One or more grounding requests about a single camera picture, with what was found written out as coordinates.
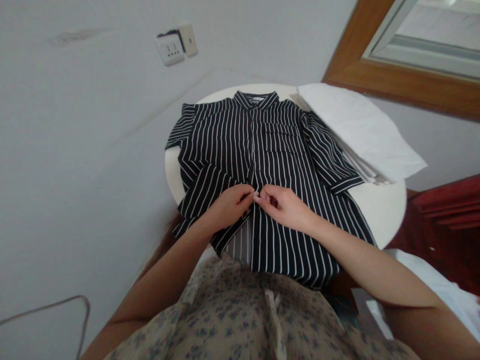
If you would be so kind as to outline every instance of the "shirt sleeve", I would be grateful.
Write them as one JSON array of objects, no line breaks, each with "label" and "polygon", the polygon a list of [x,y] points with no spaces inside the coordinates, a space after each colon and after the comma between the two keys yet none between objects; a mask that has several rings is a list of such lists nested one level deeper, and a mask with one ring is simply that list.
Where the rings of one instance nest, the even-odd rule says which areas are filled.
[{"label": "shirt sleeve", "polygon": [[342,149],[317,115],[305,112],[301,126],[316,172],[333,194],[363,184],[364,181],[344,158]]},{"label": "shirt sleeve", "polygon": [[173,130],[168,137],[165,150],[176,146],[182,147],[182,142],[190,135],[195,122],[195,105],[183,104],[181,107],[181,117],[176,122]]}]

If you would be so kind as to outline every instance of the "power socket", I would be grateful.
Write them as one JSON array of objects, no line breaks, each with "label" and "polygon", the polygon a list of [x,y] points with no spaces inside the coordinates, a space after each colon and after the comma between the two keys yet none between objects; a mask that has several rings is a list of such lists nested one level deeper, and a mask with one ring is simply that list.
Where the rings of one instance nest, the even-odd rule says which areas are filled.
[{"label": "power socket", "polygon": [[180,31],[183,46],[185,47],[185,54],[188,57],[198,54],[199,49],[197,47],[197,41],[195,40],[194,27],[192,25],[181,25],[178,27],[178,30]]},{"label": "power socket", "polygon": [[155,39],[156,48],[166,66],[179,63],[185,59],[179,35],[176,33]]}]

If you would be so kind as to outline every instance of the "drawstring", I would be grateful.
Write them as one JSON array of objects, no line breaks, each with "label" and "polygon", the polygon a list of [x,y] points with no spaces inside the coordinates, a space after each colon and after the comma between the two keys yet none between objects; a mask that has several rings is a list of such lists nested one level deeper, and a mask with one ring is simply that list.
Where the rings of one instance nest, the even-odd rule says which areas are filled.
[{"label": "drawstring", "polygon": [[274,296],[274,292],[272,290],[266,289],[265,299],[268,305],[270,319],[273,324],[275,335],[271,344],[272,356],[276,360],[287,360],[287,352],[285,351],[285,336],[280,324],[279,315],[277,313],[277,309],[280,304],[280,294]]}]

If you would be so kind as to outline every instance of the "cable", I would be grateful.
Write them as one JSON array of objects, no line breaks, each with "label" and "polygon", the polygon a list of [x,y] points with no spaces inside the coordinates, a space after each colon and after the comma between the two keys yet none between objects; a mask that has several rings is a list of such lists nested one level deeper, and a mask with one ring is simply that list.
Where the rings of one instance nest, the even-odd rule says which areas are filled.
[{"label": "cable", "polygon": [[13,320],[23,318],[24,316],[27,316],[27,315],[30,315],[30,314],[33,314],[33,313],[37,313],[37,312],[40,312],[42,310],[54,308],[58,305],[66,304],[66,303],[69,303],[72,300],[76,300],[76,299],[81,299],[83,301],[83,304],[85,305],[85,310],[86,310],[85,319],[83,319],[83,325],[81,327],[80,344],[78,345],[78,351],[76,352],[76,358],[75,358],[76,360],[79,360],[80,355],[82,354],[82,347],[84,346],[85,333],[87,332],[87,322],[89,321],[89,316],[90,316],[90,302],[89,302],[88,298],[84,295],[75,295],[75,296],[66,298],[65,300],[53,302],[53,303],[45,305],[45,306],[37,307],[35,309],[28,310],[28,311],[21,312],[19,314],[7,317],[6,319],[0,320],[0,327],[9,323],[9,322],[11,322],[11,321],[13,321]]}]

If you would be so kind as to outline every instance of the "wooden mirror frame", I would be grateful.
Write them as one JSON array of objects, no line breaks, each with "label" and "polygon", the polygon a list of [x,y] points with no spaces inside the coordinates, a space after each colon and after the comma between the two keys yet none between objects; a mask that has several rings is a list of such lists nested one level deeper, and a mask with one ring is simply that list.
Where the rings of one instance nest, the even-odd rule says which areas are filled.
[{"label": "wooden mirror frame", "polygon": [[480,121],[480,82],[362,58],[395,0],[358,0],[322,82]]}]

